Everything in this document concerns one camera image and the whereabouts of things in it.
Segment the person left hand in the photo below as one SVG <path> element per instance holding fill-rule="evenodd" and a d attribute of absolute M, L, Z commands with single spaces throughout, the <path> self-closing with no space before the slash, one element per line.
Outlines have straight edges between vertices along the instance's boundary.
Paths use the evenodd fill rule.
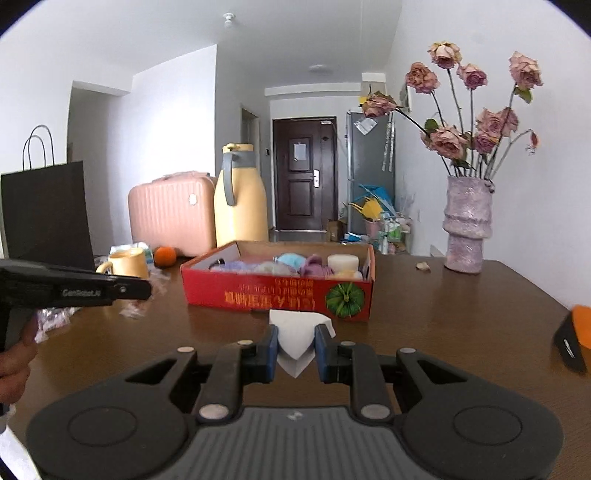
<path fill-rule="evenodd" d="M 20 340 L 0 356 L 0 401 L 14 404 L 23 395 L 30 375 L 30 363 L 37 354 L 38 324 L 32 318 L 22 329 Z"/>

